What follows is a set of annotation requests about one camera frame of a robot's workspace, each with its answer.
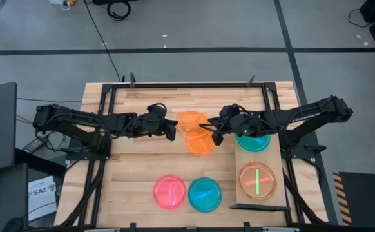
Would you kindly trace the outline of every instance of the black metal frame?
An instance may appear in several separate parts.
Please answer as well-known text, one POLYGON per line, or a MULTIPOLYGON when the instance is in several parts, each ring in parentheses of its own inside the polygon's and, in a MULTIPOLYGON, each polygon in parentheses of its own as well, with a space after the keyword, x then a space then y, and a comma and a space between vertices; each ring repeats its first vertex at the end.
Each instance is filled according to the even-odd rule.
MULTIPOLYGON (((268 91, 271 90, 273 101, 274 101, 274 107, 276 109, 280 108, 279 105, 279 98, 278 94, 276 92, 276 84, 274 82, 175 82, 175 83, 136 83, 135 80, 133 80, 131 83, 120 83, 120 84, 103 84, 102 86, 102 93, 101 93, 101 100, 99 103, 99 110, 98 114, 103 114, 104 111, 104 105, 106 102, 106 98, 108 96, 108 93, 110 93, 110 102, 109 102, 109 108, 108 108, 108 114, 113 113, 113 107, 115 104, 115 97, 116 97, 116 91, 118 89, 123 88, 261 88, 262 95, 264 97, 264 105, 267 110, 271 109, 271 105, 269 104, 269 98, 268 98, 268 91)), ((88 191, 88 188, 91 183, 91 179, 93 177, 93 171, 94 171, 94 165, 95 161, 90 160, 88 164, 88 171, 86 174, 86 181, 84 185, 84 193, 88 191)), ((100 161, 99 168, 102 169, 102 172, 104 172, 104 167, 106 165, 106 161, 102 160, 100 161)), ((294 176, 294 170, 293 166, 290 165, 288 167, 289 173, 293 173, 293 175, 289 175, 289 178, 292 183, 296 183, 296 179, 294 176)), ((99 213, 99 204, 100 204, 100 198, 101 198, 101 188, 102 188, 102 180, 100 184, 97 186, 95 190, 95 198, 94 198, 94 204, 93 209, 91 213, 91 225, 97 224, 97 215, 99 213)), ((290 207, 289 207, 289 201, 287 199, 287 206, 286 207, 278 207, 278 206, 259 206, 259 205, 253 205, 253 204, 237 204, 234 206, 231 206, 232 208, 237 209, 248 209, 248 210, 268 210, 268 211, 284 211, 285 218, 287 224, 293 223, 290 207)), ((84 225, 84 219, 86 218, 86 209, 87 207, 84 207, 84 210, 81 212, 79 217, 79 225, 84 225)), ((298 218, 303 218, 302 211, 297 211, 298 218)))
POLYGON ((15 163, 26 163, 30 169, 41 171, 61 179, 64 178, 64 174, 66 173, 66 166, 42 159, 18 148, 15 149, 15 163))

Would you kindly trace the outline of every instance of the wooden tabletop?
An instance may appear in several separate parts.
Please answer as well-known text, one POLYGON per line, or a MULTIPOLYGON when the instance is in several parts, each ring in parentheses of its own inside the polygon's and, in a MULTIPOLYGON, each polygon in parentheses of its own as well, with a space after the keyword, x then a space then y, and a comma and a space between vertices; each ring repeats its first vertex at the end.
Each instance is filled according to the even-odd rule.
MULTIPOLYGON (((298 106, 292 82, 276 82, 276 87, 281 109, 298 106)), ((101 88, 102 83, 86 85, 81 111, 98 111, 101 88)), ((117 90, 113 112, 146 113, 146 106, 157 102, 168 107, 168 119, 175 119, 178 113, 186 110, 216 117, 223 106, 232 103, 247 109, 264 110, 262 91, 256 88, 123 88, 117 90)), ((82 197, 87 167, 88 161, 80 161, 68 170, 55 225, 66 219, 82 197)), ((285 226, 282 211, 229 209, 236 203, 235 169, 233 135, 225 136, 222 145, 216 146, 212 154, 205 157, 191 154, 180 133, 173 142, 165 137, 115 139, 104 172, 97 227, 129 227, 131 222, 136 222, 137 227, 240 227, 244 222, 250 222, 251 226, 285 226), (153 185, 166 174, 178 175, 186 186, 199 177, 211 177, 222 188, 222 203, 211 213, 195 211, 187 199, 175 210, 158 207, 153 200, 153 185)), ((301 196, 321 219, 327 220, 315 167, 295 159, 294 170, 301 196)), ((288 197, 293 207, 289 192, 288 197)), ((92 207, 91 198, 87 223, 90 222, 92 207)), ((294 209, 292 214, 296 221, 294 209)))

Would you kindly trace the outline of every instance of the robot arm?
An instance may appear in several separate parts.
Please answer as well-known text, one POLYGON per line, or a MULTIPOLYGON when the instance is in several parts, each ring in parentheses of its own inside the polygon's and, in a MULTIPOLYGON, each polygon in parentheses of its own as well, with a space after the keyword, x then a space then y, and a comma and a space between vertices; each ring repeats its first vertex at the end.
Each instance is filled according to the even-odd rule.
POLYGON ((297 144, 301 137, 327 123, 346 122, 352 113, 343 99, 335 96, 290 110, 248 111, 233 104, 224 106, 219 117, 209 119, 210 124, 200 126, 213 132, 212 139, 216 145, 220 145, 223 135, 229 133, 235 133, 239 137, 262 137, 279 133, 281 148, 288 149, 297 144), (288 125, 298 121, 305 122, 293 130, 287 130, 288 125))
POLYGON ((147 113, 139 116, 136 113, 97 115, 51 104, 37 107, 33 127, 36 132, 61 132, 81 141, 84 147, 93 151, 103 149, 105 139, 116 139, 122 136, 137 138, 165 135, 170 141, 175 140, 175 126, 178 122, 165 118, 166 106, 156 103, 148 106, 147 110, 147 113), (107 137, 99 132, 86 132, 76 125, 103 129, 107 137))

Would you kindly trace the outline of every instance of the wooden board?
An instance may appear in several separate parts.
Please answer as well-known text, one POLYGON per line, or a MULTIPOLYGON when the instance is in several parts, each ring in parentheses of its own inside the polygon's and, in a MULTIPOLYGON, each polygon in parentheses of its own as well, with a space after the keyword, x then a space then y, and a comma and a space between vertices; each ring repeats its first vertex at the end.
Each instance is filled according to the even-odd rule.
POLYGON ((280 158, 280 147, 278 135, 272 135, 268 147, 260 152, 246 151, 236 144, 236 202, 242 204, 259 204, 266 206, 286 206, 284 176, 282 174, 282 161, 280 158), (253 200, 247 197, 239 186, 240 170, 250 162, 261 162, 267 165, 276 178, 276 191, 274 195, 266 200, 253 200))
MULTIPOLYGON (((297 107, 293 84, 277 82, 276 85, 281 108, 297 107)), ((86 85, 82 111, 97 112, 101 88, 102 84, 86 85)), ((168 107, 166 117, 169 119, 185 110, 201 111, 214 117, 222 106, 234 102, 252 110, 263 110, 262 99, 258 88, 121 89, 116 94, 114 112, 145 113, 147 105, 163 102, 168 107)), ((226 136, 223 144, 206 157, 190 154, 179 133, 174 142, 164 137, 119 138, 113 141, 111 151, 104 173, 97 227, 129 227, 130 222, 136 222, 138 227, 228 227, 243 226, 245 221, 252 226, 285 225, 283 212, 228 209, 236 202, 232 135, 226 136), (187 185, 203 176, 215 179, 222 188, 220 207, 212 213, 199 213, 185 201, 174 211, 159 208, 153 201, 153 185, 160 176, 170 173, 182 177, 187 185)), ((87 165, 87 161, 80 161, 66 174, 55 224, 64 221, 81 198, 87 165)))

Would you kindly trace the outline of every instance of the black bracket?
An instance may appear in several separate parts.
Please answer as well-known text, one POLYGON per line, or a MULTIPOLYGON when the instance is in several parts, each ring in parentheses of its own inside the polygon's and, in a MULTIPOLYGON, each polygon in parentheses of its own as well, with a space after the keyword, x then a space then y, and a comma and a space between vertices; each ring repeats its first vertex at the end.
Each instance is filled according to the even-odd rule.
POLYGON ((265 83, 265 87, 276 93, 276 84, 274 82, 265 83))
POLYGON ((113 88, 113 84, 103 84, 103 86, 102 86, 102 94, 110 92, 112 88, 113 88))
POLYGON ((187 227, 186 232, 197 232, 198 228, 197 227, 187 227))
POLYGON ((100 152, 82 149, 82 143, 77 139, 70 139, 69 148, 62 148, 67 153, 66 160, 108 160, 110 157, 111 138, 107 135, 102 137, 103 150, 100 152))
POLYGON ((32 155, 26 151, 20 150, 19 148, 15 149, 15 162, 17 164, 25 163, 30 169, 41 171, 61 179, 64 178, 64 174, 66 173, 65 166, 32 155))
POLYGON ((136 223, 134 222, 130 223, 129 232, 136 232, 136 223))
POLYGON ((244 222, 245 232, 251 232, 251 224, 249 222, 244 222))
POLYGON ((257 205, 257 204, 234 204, 229 206, 229 209, 243 209, 243 210, 257 210, 257 211, 289 211, 291 207, 288 206, 266 206, 266 205, 257 205))
POLYGON ((246 87, 248 87, 248 88, 252 87, 252 82, 253 82, 254 77, 255 77, 255 75, 253 75, 251 77, 251 79, 247 82, 246 87))
POLYGON ((305 145, 305 149, 309 150, 309 151, 313 151, 314 155, 316 155, 318 153, 321 153, 321 152, 325 151, 327 149, 327 147, 324 146, 324 145, 316 145, 316 146, 305 145))
POLYGON ((136 78, 134 74, 131 72, 130 73, 130 88, 134 88, 136 83, 136 78))

